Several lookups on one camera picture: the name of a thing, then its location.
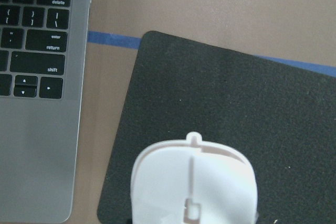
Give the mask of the white computer mouse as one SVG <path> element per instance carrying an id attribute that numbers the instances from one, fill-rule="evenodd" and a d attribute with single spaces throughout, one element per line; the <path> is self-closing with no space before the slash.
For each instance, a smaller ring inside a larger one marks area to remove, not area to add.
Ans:
<path id="1" fill-rule="evenodd" d="M 256 223 L 258 189 L 250 161 L 229 146 L 183 140 L 152 144 L 136 158 L 133 223 Z"/>

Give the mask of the black mouse pad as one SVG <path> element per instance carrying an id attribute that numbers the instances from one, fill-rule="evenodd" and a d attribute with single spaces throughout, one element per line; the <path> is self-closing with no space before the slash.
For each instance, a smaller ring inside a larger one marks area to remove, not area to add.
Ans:
<path id="1" fill-rule="evenodd" d="M 259 223 L 335 223 L 335 78 L 157 31 L 136 57 L 101 223 L 130 223 L 138 154 L 190 131 L 250 160 Z"/>

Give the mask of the grey laptop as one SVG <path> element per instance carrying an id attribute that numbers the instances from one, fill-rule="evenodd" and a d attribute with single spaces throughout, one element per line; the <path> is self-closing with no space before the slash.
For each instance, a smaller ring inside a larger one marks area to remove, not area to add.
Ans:
<path id="1" fill-rule="evenodd" d="M 1 0 L 1 223 L 73 203 L 91 0 Z"/>

